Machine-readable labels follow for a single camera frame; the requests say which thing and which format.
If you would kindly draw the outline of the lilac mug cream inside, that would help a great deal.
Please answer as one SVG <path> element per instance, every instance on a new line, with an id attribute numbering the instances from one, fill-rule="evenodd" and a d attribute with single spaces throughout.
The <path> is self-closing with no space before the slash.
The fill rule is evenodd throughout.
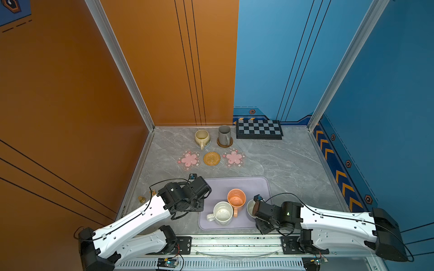
<path id="1" fill-rule="evenodd" d="M 253 215 L 253 209 L 254 209 L 254 206 L 255 206 L 255 201 L 254 201 L 254 199 L 248 201 L 247 206 L 246 206 L 247 213 L 248 213 L 248 215 L 249 215 L 252 219 L 255 219 L 255 218 L 256 218 L 256 217 Z"/>

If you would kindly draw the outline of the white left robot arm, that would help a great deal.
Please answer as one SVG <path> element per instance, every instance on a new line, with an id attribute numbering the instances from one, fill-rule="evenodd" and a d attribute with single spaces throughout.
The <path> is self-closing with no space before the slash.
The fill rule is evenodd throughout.
<path id="1" fill-rule="evenodd" d="M 103 228 L 78 233 L 80 260 L 85 271 L 112 271 L 120 264 L 146 254 L 177 254 L 177 236 L 168 225 L 143 235 L 156 223 L 200 212 L 212 189 L 203 178 L 171 182 L 142 207 Z"/>

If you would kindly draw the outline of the white cream mug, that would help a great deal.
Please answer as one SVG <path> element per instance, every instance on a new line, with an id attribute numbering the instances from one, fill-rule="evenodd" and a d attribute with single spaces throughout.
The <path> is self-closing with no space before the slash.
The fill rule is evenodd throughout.
<path id="1" fill-rule="evenodd" d="M 216 222 L 220 226 L 227 226 L 234 216 L 234 209 L 228 202 L 219 202 L 214 206 L 213 212 L 206 216 L 209 222 Z"/>

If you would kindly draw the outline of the speckled grey mug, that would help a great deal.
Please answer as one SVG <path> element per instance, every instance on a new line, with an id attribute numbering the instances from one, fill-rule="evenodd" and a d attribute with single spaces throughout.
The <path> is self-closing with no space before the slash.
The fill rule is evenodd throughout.
<path id="1" fill-rule="evenodd" d="M 231 128 L 228 125 L 222 125 L 219 127 L 218 140 L 220 145 L 229 146 L 231 143 Z"/>

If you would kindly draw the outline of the beige yellow mug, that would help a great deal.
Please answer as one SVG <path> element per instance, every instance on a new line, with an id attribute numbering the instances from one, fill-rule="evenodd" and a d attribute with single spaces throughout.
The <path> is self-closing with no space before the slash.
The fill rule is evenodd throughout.
<path id="1" fill-rule="evenodd" d="M 206 130 L 198 130 L 194 135 L 195 142 L 210 141 L 210 134 Z"/>

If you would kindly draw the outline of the woven rattan round coaster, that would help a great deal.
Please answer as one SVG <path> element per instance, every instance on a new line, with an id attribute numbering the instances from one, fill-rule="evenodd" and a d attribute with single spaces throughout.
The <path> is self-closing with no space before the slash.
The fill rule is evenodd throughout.
<path id="1" fill-rule="evenodd" d="M 203 156 L 203 162 L 210 167 L 217 166 L 220 163 L 220 155 L 217 152 L 208 152 Z"/>

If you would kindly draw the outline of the pink flower silicone coaster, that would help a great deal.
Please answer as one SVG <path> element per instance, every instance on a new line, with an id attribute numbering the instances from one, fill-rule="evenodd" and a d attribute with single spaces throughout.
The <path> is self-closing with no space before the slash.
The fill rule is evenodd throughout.
<path id="1" fill-rule="evenodd" d="M 222 154 L 228 168 L 241 168 L 245 164 L 246 155 L 238 149 L 232 148 Z"/>

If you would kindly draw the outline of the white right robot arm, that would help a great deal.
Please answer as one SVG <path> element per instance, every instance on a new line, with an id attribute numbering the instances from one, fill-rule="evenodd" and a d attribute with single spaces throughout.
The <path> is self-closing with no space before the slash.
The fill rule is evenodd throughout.
<path id="1" fill-rule="evenodd" d="M 256 201 L 252 210 L 261 234 L 287 232 L 291 253 L 327 255 L 334 249 L 369 251 L 393 262 L 408 262 L 398 222 L 384 209 L 336 212 L 296 202 L 280 206 Z"/>

